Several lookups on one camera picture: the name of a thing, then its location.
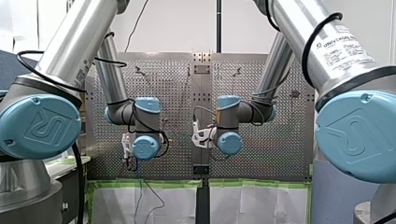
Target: robotic arm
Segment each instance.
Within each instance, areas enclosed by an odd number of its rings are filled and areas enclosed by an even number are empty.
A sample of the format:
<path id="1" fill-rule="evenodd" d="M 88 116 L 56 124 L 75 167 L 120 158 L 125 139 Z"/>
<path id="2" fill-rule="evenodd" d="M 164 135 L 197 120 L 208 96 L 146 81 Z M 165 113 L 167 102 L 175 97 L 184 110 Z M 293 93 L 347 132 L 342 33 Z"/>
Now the robotic arm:
<path id="1" fill-rule="evenodd" d="M 379 65 L 341 22 L 342 14 L 319 0 L 255 2 L 276 22 L 279 38 L 318 92 L 316 138 L 326 158 L 360 180 L 396 182 L 396 67 Z"/>
<path id="2" fill-rule="evenodd" d="M 210 140 L 233 155 L 242 148 L 239 123 L 274 118 L 271 102 L 294 53 L 307 83 L 319 94 L 316 137 L 323 154 L 345 174 L 395 183 L 396 67 L 379 65 L 341 22 L 342 14 L 332 14 L 319 0 L 255 3 L 280 33 L 251 102 L 219 97 L 218 127 Z"/>
<path id="3" fill-rule="evenodd" d="M 42 160 L 70 148 L 79 136 L 78 91 L 97 54 L 116 61 L 108 27 L 129 0 L 76 1 L 33 74 L 17 77 L 0 104 L 0 152 L 16 159 Z M 106 95 L 106 119 L 134 125 L 134 154 L 150 160 L 160 149 L 160 102 L 129 100 L 119 66 L 96 61 Z"/>

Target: label sticker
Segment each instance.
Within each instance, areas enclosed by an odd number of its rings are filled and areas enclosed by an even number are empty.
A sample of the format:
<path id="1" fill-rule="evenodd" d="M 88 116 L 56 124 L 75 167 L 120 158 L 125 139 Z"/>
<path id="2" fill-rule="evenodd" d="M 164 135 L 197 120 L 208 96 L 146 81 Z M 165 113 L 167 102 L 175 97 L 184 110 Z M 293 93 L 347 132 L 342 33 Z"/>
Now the label sticker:
<path id="1" fill-rule="evenodd" d="M 357 63 L 375 62 L 352 34 L 332 35 L 315 41 L 312 48 L 316 48 L 318 59 L 331 70 L 346 70 Z"/>
<path id="2" fill-rule="evenodd" d="M 340 33 L 349 33 L 349 28 L 343 25 L 336 25 L 335 29 L 337 29 L 337 31 Z"/>

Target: blue cap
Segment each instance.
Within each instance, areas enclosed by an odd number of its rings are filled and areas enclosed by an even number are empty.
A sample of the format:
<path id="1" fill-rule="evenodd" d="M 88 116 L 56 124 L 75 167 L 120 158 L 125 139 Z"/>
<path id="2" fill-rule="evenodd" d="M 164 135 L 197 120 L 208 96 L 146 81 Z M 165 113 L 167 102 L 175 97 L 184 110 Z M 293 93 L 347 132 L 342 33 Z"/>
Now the blue cap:
<path id="1" fill-rule="evenodd" d="M 158 142 L 150 136 L 140 136 L 134 140 L 134 156 L 141 161 L 149 161 L 157 155 L 160 146 Z"/>
<path id="2" fill-rule="evenodd" d="M 137 97 L 134 100 L 134 105 L 151 114 L 159 114 L 161 112 L 160 100 L 157 97 Z"/>
<path id="3" fill-rule="evenodd" d="M 224 133 L 218 139 L 218 148 L 226 155 L 235 155 L 242 149 L 242 138 L 238 133 Z"/>
<path id="4" fill-rule="evenodd" d="M 107 122 L 114 124 L 113 120 L 110 119 L 110 116 L 108 115 L 108 106 L 106 106 L 105 108 L 105 120 L 107 120 Z"/>
<path id="5" fill-rule="evenodd" d="M 319 112 L 316 137 L 335 167 L 360 180 L 396 183 L 396 95 L 350 91 Z"/>
<path id="6" fill-rule="evenodd" d="M 276 105 L 272 105 L 271 116 L 265 122 L 273 121 L 275 117 L 276 117 Z"/>
<path id="7" fill-rule="evenodd" d="M 63 97 L 33 95 L 0 114 L 0 148 L 11 157 L 44 160 L 69 149 L 81 130 L 76 107 Z"/>
<path id="8" fill-rule="evenodd" d="M 241 97 L 235 95 L 222 95 L 218 97 L 218 109 L 225 110 L 239 105 Z"/>

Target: white wall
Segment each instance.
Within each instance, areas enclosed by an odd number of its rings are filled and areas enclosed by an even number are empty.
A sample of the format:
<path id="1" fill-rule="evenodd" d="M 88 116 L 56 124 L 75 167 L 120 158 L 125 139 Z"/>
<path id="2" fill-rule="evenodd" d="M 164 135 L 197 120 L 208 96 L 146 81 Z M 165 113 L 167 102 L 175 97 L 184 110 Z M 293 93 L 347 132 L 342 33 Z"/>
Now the white wall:
<path id="1" fill-rule="evenodd" d="M 379 63 L 391 63 L 394 0 L 326 0 Z"/>
<path id="2" fill-rule="evenodd" d="M 391 44 L 394 0 L 325 1 L 332 10 L 344 12 L 345 23 L 377 61 L 389 63 L 391 55 L 396 55 Z M 119 51 L 125 49 L 144 2 L 131 1 L 126 12 L 114 20 L 111 28 Z M 45 49 L 64 19 L 65 8 L 66 0 L 0 0 L 0 49 L 9 45 L 11 34 L 16 40 L 13 51 Z M 252 0 L 223 0 L 222 11 L 223 52 L 269 52 L 276 32 Z M 214 0 L 149 0 L 129 48 L 140 52 L 215 50 Z"/>
<path id="3" fill-rule="evenodd" d="M 144 2 L 131 1 L 114 20 L 118 50 L 124 51 Z M 251 0 L 223 1 L 222 26 L 223 52 L 268 53 L 275 36 Z M 216 51 L 216 1 L 149 0 L 128 51 Z"/>

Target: perforated metal panel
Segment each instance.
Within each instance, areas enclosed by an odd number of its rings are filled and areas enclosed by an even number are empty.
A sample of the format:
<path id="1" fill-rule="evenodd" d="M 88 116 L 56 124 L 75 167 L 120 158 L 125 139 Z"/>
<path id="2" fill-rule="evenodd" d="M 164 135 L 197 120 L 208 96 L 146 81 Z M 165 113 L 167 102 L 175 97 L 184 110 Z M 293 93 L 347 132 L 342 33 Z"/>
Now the perforated metal panel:
<path id="1" fill-rule="evenodd" d="M 249 100 L 264 67 L 264 62 L 255 57 L 241 57 L 238 61 L 228 57 L 231 56 L 218 55 L 213 59 L 213 106 L 220 95 L 236 94 Z M 300 94 L 294 98 L 293 92 Z M 275 120 L 261 127 L 241 124 L 243 149 L 227 161 L 212 160 L 211 177 L 306 180 L 312 162 L 313 97 L 301 66 L 294 63 L 287 81 L 279 89 Z M 213 156 L 224 158 L 216 149 Z"/>
<path id="2" fill-rule="evenodd" d="M 156 96 L 162 105 L 161 127 L 171 140 L 162 158 L 143 162 L 143 176 L 159 179 L 193 178 L 191 163 L 191 76 L 199 63 L 188 53 L 123 53 L 128 63 L 123 69 L 130 97 Z M 264 66 L 265 55 L 221 55 L 212 60 L 212 104 L 221 94 L 237 94 L 244 99 L 255 90 Z M 240 75 L 233 77 L 238 68 Z M 92 156 L 89 179 L 134 177 L 121 163 L 121 134 L 126 127 L 104 119 L 105 97 L 95 71 L 87 79 L 87 151 Z M 299 91 L 299 98 L 291 98 Z M 300 66 L 295 64 L 281 88 L 277 118 L 263 127 L 242 124 L 244 138 L 241 154 L 223 162 L 211 162 L 211 177 L 250 177 L 303 180 L 312 161 L 313 94 L 304 84 Z M 217 149 L 214 155 L 221 158 Z"/>
<path id="3" fill-rule="evenodd" d="M 147 178 L 191 178 L 191 61 L 190 54 L 174 54 L 175 59 L 150 54 L 125 54 L 121 60 L 128 63 L 122 70 L 128 95 L 156 96 L 161 101 L 161 129 L 165 130 L 171 146 L 161 159 L 142 162 L 141 172 Z M 88 109 L 92 122 L 93 146 L 89 179 L 114 179 L 133 177 L 122 165 L 122 133 L 126 127 L 104 120 L 105 97 L 99 77 L 92 79 L 93 108 Z"/>

